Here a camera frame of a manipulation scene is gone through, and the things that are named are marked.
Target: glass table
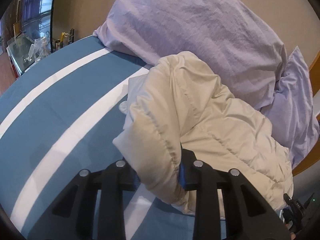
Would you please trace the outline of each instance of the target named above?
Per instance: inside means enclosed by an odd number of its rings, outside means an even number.
[[[28,60],[28,53],[33,42],[25,35],[20,34],[15,40],[12,38],[8,41],[8,55],[15,66],[17,73],[21,76],[34,62],[34,57]]]

